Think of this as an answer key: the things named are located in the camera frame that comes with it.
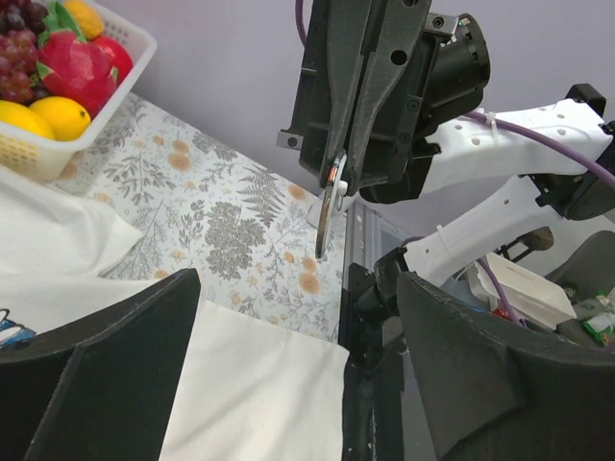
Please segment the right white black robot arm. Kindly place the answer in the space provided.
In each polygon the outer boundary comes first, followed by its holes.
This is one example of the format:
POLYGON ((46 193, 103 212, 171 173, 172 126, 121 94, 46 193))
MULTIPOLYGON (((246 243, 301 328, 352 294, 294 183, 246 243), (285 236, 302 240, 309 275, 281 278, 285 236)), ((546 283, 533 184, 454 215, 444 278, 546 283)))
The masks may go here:
POLYGON ((316 1, 296 22, 304 56, 278 143, 299 152, 322 188, 311 219, 317 257, 332 218, 356 197, 395 204, 504 178, 491 197, 376 266, 377 281, 406 270, 437 286, 523 234, 613 208, 604 98, 575 85, 550 106, 481 110, 490 57, 472 15, 438 14, 428 1, 316 1))

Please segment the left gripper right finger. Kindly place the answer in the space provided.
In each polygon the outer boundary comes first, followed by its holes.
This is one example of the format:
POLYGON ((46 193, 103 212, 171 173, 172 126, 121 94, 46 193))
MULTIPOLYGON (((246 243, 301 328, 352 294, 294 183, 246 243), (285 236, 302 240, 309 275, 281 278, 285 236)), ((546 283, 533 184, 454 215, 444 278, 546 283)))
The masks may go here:
POLYGON ((412 273, 397 306, 439 460, 611 460, 614 356, 522 328, 412 273))

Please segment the white t-shirt with daisy print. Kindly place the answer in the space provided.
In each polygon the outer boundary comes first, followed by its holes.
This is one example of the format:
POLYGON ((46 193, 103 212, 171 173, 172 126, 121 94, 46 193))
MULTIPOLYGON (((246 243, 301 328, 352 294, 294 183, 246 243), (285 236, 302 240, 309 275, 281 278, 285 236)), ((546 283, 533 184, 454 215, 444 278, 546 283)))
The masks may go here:
POLYGON ((139 237, 2 170, 2 458, 340 459, 347 352, 205 300, 193 269, 105 279, 139 237))

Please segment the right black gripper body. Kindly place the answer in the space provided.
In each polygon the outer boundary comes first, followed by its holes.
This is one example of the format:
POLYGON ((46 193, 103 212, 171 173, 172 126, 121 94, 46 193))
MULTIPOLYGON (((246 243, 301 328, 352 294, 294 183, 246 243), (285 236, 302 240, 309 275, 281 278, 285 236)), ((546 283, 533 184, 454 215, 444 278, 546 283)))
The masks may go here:
MULTIPOLYGON (((290 125, 278 135, 280 147, 299 152, 300 164, 318 180, 326 145, 331 99, 321 26, 330 1, 316 1, 304 34, 304 55, 290 125)), ((369 1, 371 11, 361 52, 374 52, 387 1, 369 1)), ((479 23, 469 13, 429 11, 406 71, 380 110, 371 138, 395 136, 401 172, 391 181, 355 195, 369 202, 418 198, 440 153, 432 140, 444 123, 476 109, 490 79, 490 59, 479 23)))

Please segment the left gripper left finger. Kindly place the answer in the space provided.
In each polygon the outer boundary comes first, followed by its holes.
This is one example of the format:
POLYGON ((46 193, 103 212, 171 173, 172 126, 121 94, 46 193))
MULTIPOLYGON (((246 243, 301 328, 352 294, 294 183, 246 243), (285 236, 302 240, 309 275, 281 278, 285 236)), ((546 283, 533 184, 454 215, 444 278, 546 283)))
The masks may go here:
POLYGON ((183 269, 2 347, 2 459, 158 459, 200 289, 183 269))

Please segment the small round brooch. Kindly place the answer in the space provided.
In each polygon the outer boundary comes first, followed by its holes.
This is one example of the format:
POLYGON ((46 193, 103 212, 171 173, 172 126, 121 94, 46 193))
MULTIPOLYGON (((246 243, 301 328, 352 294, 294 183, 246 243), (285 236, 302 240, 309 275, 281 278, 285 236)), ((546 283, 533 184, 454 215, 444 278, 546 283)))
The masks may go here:
POLYGON ((340 186, 347 162, 345 150, 341 150, 333 159, 329 174, 326 177, 322 205, 317 222, 315 257, 321 259, 327 251, 330 236, 331 221, 334 214, 341 209, 343 197, 346 194, 347 183, 340 186))

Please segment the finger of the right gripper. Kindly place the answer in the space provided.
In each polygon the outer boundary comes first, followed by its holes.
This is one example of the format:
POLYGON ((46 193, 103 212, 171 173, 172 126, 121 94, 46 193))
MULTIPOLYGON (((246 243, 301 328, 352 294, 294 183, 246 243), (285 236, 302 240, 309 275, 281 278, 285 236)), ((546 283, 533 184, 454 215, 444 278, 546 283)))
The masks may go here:
POLYGON ((361 47, 369 22, 369 1, 330 1, 321 26, 331 114, 319 182, 328 182, 333 159, 350 148, 353 117, 364 57, 361 47))
POLYGON ((373 140, 371 134, 380 110, 406 71, 430 8, 430 1, 387 1, 376 50, 363 54, 371 3, 343 3, 343 49, 353 57, 344 82, 349 106, 344 109, 343 129, 349 139, 343 181, 349 195, 388 183, 394 171, 402 171, 395 164, 399 157, 395 136, 390 133, 381 141, 373 140))

